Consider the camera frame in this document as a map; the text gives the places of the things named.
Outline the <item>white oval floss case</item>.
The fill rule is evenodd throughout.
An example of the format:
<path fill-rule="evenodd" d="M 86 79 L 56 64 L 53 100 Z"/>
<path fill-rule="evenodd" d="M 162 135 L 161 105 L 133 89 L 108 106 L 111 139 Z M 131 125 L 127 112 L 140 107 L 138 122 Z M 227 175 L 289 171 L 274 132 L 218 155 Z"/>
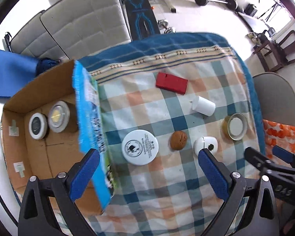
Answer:
<path fill-rule="evenodd" d="M 202 136 L 196 139 L 193 145 L 196 156 L 202 149 L 208 149 L 211 153 L 215 154 L 218 150 L 218 141 L 212 136 Z"/>

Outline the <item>brown walnut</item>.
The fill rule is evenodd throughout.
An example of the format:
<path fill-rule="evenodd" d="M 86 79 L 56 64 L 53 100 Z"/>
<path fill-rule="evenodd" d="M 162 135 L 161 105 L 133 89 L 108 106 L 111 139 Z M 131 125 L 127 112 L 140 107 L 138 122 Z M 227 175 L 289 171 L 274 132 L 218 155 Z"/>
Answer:
<path fill-rule="evenodd" d="M 173 150 L 182 150 L 187 143 L 187 134 L 183 131 L 175 131 L 171 135 L 170 146 Z"/>

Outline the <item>white tin with black lid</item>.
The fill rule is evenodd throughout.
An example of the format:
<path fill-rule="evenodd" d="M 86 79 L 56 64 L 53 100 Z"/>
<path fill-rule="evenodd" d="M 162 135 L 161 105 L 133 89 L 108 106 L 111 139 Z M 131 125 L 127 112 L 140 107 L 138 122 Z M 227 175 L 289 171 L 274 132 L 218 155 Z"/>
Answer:
<path fill-rule="evenodd" d="M 29 121 L 29 133 L 35 140 L 42 140 L 48 132 L 47 117 L 42 113 L 34 113 Z"/>

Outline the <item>silver tin with gold centre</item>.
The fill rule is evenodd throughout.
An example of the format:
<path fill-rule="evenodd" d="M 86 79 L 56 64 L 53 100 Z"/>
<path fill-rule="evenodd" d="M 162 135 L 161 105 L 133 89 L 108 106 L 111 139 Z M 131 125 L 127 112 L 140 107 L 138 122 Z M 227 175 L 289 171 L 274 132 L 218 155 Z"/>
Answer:
<path fill-rule="evenodd" d="M 70 109 L 66 102 L 56 102 L 49 111 L 48 125 L 55 133 L 63 132 L 70 120 Z"/>

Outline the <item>white round cream jar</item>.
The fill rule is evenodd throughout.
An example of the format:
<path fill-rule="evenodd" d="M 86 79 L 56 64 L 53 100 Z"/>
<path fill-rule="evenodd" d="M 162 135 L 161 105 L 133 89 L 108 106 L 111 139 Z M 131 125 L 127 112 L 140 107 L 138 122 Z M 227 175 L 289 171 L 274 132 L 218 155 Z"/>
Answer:
<path fill-rule="evenodd" d="M 122 154 L 128 163 L 144 166 L 151 163 L 159 152 L 156 137 L 142 129 L 128 133 L 122 141 Z"/>

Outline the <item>white cylindrical cap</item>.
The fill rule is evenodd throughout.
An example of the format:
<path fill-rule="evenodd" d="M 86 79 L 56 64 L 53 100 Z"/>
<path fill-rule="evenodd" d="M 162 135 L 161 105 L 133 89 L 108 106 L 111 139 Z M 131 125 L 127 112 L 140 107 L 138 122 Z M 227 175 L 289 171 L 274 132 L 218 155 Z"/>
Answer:
<path fill-rule="evenodd" d="M 210 100 L 201 96 L 196 96 L 192 102 L 192 110 L 205 116 L 212 116 L 215 112 L 216 105 Z"/>

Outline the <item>open cardboard box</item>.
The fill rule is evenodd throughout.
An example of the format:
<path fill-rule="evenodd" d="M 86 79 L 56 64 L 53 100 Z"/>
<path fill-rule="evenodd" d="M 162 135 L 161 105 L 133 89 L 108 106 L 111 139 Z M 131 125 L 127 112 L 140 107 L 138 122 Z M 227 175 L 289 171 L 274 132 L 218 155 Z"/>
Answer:
<path fill-rule="evenodd" d="M 100 163 L 81 198 L 75 201 L 83 215 L 100 215 L 114 195 L 114 179 L 100 114 L 99 87 L 78 61 L 68 61 L 45 71 L 12 96 L 1 119 L 7 172 L 14 190 L 23 195 L 30 177 L 40 180 L 68 172 L 90 149 L 100 153 Z M 55 133 L 48 127 L 42 140 L 29 133 L 34 113 L 47 117 L 52 106 L 64 101 L 70 109 L 67 128 Z"/>

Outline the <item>plaid checkered tablecloth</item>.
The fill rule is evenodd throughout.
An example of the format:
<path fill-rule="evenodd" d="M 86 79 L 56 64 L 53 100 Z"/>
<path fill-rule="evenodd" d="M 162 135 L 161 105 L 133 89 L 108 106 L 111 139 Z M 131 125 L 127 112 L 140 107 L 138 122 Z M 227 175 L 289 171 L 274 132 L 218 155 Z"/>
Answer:
<path fill-rule="evenodd" d="M 218 162 L 245 178 L 255 171 L 245 148 L 264 151 L 260 104 L 252 76 L 227 40 L 212 33 L 156 35 L 79 60 L 99 87 L 100 114 L 114 179 L 114 195 L 100 215 L 83 215 L 95 235 L 201 235 L 223 204 L 198 163 L 193 145 L 218 141 Z M 180 95 L 156 87 L 159 72 L 188 80 Z M 201 96 L 215 103 L 212 116 L 192 110 Z M 228 115 L 248 122 L 242 140 L 222 131 Z M 159 144 L 144 166 L 127 162 L 122 141 L 131 131 L 152 133 Z M 182 150 L 170 146 L 175 131 L 187 134 Z"/>

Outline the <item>dark wooden chair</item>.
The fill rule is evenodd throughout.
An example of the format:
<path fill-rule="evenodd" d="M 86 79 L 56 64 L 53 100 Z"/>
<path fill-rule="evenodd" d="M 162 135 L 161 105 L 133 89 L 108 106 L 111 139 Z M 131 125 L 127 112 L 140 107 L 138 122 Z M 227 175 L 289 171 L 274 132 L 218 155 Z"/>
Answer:
<path fill-rule="evenodd" d="M 288 59 L 290 55 L 295 54 L 295 40 L 288 44 L 286 47 L 282 47 L 282 44 L 286 42 L 289 37 L 295 37 L 295 31 L 290 31 L 280 42 L 269 40 L 266 35 L 266 31 L 257 34 L 257 39 L 261 42 L 260 45 L 254 47 L 253 54 L 256 54 L 259 58 L 261 65 L 265 72 L 276 73 L 285 66 L 295 63 L 294 59 Z M 270 68 L 265 60 L 266 56 L 273 54 L 277 65 Z"/>

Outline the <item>red rectangular box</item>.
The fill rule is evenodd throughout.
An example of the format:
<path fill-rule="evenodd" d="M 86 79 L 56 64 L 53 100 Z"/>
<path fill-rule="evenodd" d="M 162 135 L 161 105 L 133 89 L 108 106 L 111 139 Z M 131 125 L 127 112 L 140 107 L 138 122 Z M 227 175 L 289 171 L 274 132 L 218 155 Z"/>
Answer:
<path fill-rule="evenodd" d="M 186 93 L 188 80 L 168 73 L 159 72 L 156 78 L 156 87 L 180 95 Z"/>

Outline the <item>blue yoga mat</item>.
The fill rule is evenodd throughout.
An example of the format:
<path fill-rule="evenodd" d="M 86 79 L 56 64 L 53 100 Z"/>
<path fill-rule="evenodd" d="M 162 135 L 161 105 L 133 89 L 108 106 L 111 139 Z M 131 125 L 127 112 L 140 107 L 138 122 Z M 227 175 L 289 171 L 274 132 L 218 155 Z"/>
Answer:
<path fill-rule="evenodd" d="M 38 59 L 0 50 L 0 98 L 10 98 L 36 76 Z"/>

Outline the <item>chrome dumbbell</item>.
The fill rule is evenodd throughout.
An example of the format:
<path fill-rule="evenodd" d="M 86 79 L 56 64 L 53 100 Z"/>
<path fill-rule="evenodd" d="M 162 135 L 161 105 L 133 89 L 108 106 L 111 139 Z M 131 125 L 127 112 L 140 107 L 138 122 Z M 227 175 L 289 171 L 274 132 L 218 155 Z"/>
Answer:
<path fill-rule="evenodd" d="M 169 23 L 165 19 L 158 20 L 157 22 L 159 29 L 164 30 L 164 34 L 175 33 L 175 29 L 173 27 L 169 27 Z"/>

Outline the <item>grey quilted cushion left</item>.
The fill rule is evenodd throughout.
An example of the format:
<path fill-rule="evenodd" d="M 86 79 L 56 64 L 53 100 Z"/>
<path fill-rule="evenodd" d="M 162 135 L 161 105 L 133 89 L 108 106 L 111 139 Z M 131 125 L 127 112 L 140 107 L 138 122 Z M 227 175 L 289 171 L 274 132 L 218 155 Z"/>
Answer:
<path fill-rule="evenodd" d="M 30 19 L 12 38 L 10 47 L 12 52 L 35 57 L 50 58 L 65 61 L 66 56 L 60 45 L 56 43 L 41 22 L 42 10 Z"/>

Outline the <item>grey quilted cushion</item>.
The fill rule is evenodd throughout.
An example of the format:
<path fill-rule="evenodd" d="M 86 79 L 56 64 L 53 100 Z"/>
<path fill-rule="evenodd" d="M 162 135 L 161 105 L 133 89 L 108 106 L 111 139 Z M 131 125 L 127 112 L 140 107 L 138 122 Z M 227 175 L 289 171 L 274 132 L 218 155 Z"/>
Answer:
<path fill-rule="evenodd" d="M 42 10 L 30 19 L 12 38 L 10 47 L 12 52 L 35 57 L 50 58 L 65 61 L 66 56 L 60 45 L 56 43 L 41 22 Z"/>
<path fill-rule="evenodd" d="M 40 20 L 69 59 L 132 40 L 121 0 L 60 0 Z"/>

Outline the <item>grey quilted cushion right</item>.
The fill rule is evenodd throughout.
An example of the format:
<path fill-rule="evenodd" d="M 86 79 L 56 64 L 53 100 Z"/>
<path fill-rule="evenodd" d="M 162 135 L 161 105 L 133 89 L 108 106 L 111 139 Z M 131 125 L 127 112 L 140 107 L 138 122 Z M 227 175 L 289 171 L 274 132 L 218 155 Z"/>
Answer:
<path fill-rule="evenodd" d="M 40 20 L 69 59 L 132 40 L 121 0 L 60 0 Z"/>

